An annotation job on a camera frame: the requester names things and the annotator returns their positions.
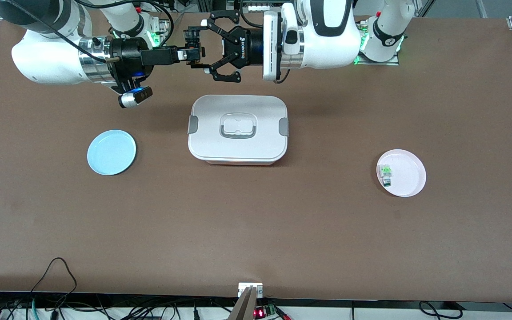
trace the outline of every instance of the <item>small object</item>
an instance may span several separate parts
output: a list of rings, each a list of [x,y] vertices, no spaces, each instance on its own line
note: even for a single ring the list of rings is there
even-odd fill
[[[287,116],[276,97],[200,97],[189,117],[189,151],[210,164],[267,166],[286,153]]]
[[[418,194],[426,183],[424,164],[412,152],[401,149],[385,152],[378,159],[376,176],[386,191],[400,197]]]
[[[282,309],[276,307],[276,313],[282,320],[292,320]]]
[[[392,176],[392,170],[390,170],[390,166],[388,164],[382,164],[379,166],[380,168],[380,176],[382,179],[383,187],[390,187],[390,177]]]
[[[136,142],[122,130],[109,130],[96,136],[87,153],[90,168],[104,176],[123,172],[135,158]]]
[[[276,307],[273,304],[267,304],[265,306],[257,307],[256,310],[254,310],[254,319],[263,319],[275,313]]]
[[[120,103],[120,107],[122,108],[133,108],[140,105],[140,103],[144,102],[145,99],[151,97],[153,95],[153,90],[150,87],[138,87],[136,89],[132,89],[118,97],[118,103]]]

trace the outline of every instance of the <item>green object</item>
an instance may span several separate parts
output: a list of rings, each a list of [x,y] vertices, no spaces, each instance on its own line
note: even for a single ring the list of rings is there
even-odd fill
[[[154,44],[154,47],[159,47],[161,37],[158,34],[148,31],[148,37],[151,39],[151,43]]]
[[[382,179],[383,187],[390,187],[390,177],[392,176],[392,170],[388,164],[380,166],[380,178]]]
[[[380,167],[380,172],[383,176],[390,176],[392,174],[392,170],[390,169],[390,166],[388,164],[385,164],[384,166]]]

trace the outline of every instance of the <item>light blue plate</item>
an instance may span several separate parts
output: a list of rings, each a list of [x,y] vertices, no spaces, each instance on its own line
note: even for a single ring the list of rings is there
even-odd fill
[[[96,136],[87,154],[90,168],[104,176],[123,172],[135,158],[136,142],[122,130],[109,130]]]

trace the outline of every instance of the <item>plate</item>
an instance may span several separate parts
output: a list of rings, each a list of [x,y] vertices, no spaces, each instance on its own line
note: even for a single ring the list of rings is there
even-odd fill
[[[382,182],[381,166],[391,170],[390,186]],[[418,194],[426,184],[424,164],[412,152],[395,149],[385,152],[376,163],[376,176],[383,188],[395,196],[408,197]]]
[[[113,176],[126,170],[136,158],[134,138],[122,130],[109,130],[96,136],[88,148],[88,165],[96,173]]]

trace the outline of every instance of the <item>container lid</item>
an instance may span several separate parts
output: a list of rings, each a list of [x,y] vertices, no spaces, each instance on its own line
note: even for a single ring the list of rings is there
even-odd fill
[[[418,194],[426,184],[424,164],[412,152],[390,150],[376,163],[376,176],[384,189],[395,196]]]
[[[273,162],[287,138],[286,104],[276,97],[203,96],[189,118],[189,150],[201,160]]]
[[[136,142],[122,130],[109,130],[96,136],[87,153],[90,168],[104,176],[123,172],[135,157]]]

